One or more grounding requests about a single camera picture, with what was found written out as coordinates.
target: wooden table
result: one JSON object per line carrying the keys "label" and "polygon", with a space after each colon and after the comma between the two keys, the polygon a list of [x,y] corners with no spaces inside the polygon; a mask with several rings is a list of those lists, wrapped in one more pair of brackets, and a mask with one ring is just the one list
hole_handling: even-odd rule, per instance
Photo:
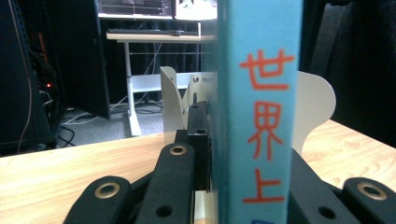
{"label": "wooden table", "polygon": [[[154,169],[163,145],[157,134],[0,158],[0,223],[62,223],[92,181],[135,181]],[[303,157],[336,187],[364,176],[396,190],[396,149],[334,121],[308,135]]]}

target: chinese character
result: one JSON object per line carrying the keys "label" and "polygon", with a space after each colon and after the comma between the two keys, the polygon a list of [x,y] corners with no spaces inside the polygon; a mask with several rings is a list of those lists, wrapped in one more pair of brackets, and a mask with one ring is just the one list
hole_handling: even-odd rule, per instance
{"label": "chinese character", "polygon": [[280,104],[270,102],[256,102],[254,104],[254,126],[257,132],[251,136],[247,141],[249,143],[257,141],[256,152],[254,153],[254,159],[260,156],[262,148],[261,134],[265,131],[268,132],[267,136],[267,160],[272,159],[272,144],[271,140],[277,141],[282,144],[282,140],[274,134],[274,129],[279,125],[279,118],[282,111]]}
{"label": "chinese character", "polygon": [[260,170],[255,170],[256,174],[256,186],[257,186],[257,196],[256,198],[246,198],[244,203],[279,203],[285,201],[285,197],[275,196],[275,197],[264,197],[263,188],[269,186],[280,185],[280,180],[262,180]]}
{"label": "chinese character", "polygon": [[[285,52],[283,49],[279,50],[277,58],[265,59],[262,49],[259,49],[258,55],[259,55],[259,59],[254,61],[253,55],[249,54],[247,56],[247,61],[239,64],[241,67],[248,69],[250,82],[253,85],[253,89],[259,90],[259,91],[265,91],[265,90],[284,91],[284,90],[287,90],[289,88],[289,85],[287,85],[287,84],[268,84],[268,83],[262,84],[262,83],[260,83],[258,81],[258,78],[256,78],[256,74],[255,74],[254,70],[256,67],[259,67],[261,78],[279,77],[283,74],[284,63],[292,62],[294,60],[294,56],[285,56]],[[267,66],[267,65],[275,65],[276,70],[266,71],[265,66]]]}

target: screw hole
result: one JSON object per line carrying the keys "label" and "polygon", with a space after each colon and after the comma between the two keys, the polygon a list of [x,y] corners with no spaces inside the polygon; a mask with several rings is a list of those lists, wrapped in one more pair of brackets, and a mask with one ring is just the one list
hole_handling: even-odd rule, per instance
{"label": "screw hole", "polygon": [[375,195],[375,196],[381,195],[381,193],[378,190],[376,190],[376,189],[374,189],[372,187],[366,186],[363,189],[369,194],[372,194],[372,195]]}
{"label": "screw hole", "polygon": [[161,206],[157,209],[157,217],[169,217],[172,215],[172,207],[168,205]]}
{"label": "screw hole", "polygon": [[328,207],[320,207],[319,212],[323,217],[326,217],[328,219],[334,219],[335,218],[335,213],[332,209]]}
{"label": "screw hole", "polygon": [[111,194],[112,192],[114,192],[116,188],[112,185],[107,185],[104,186],[102,189],[100,189],[100,193],[101,194]]}
{"label": "screw hole", "polygon": [[99,199],[108,199],[120,191],[120,185],[115,182],[107,182],[95,190],[95,196]]}
{"label": "screw hole", "polygon": [[179,156],[179,155],[183,155],[184,153],[186,153],[186,152],[187,152],[187,149],[186,149],[185,147],[182,147],[182,146],[180,146],[180,147],[172,147],[172,148],[169,150],[169,152],[170,152],[172,155]]}

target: book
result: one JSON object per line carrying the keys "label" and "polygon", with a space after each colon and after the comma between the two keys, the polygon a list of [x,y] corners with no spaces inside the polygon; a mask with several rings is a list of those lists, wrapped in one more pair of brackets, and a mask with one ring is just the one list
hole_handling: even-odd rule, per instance
{"label": "book", "polygon": [[218,223],[286,223],[303,1],[218,1],[203,22]]}

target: desk leg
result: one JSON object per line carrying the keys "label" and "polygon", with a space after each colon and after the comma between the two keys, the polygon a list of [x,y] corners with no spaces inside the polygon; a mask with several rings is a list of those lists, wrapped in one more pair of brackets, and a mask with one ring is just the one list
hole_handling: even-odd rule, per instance
{"label": "desk leg", "polygon": [[132,136],[142,135],[139,121],[137,120],[136,112],[134,111],[134,86],[132,84],[131,61],[129,56],[129,43],[124,43],[125,47],[125,67],[126,67],[126,85],[128,89],[128,104],[129,104],[129,124],[131,127]]}

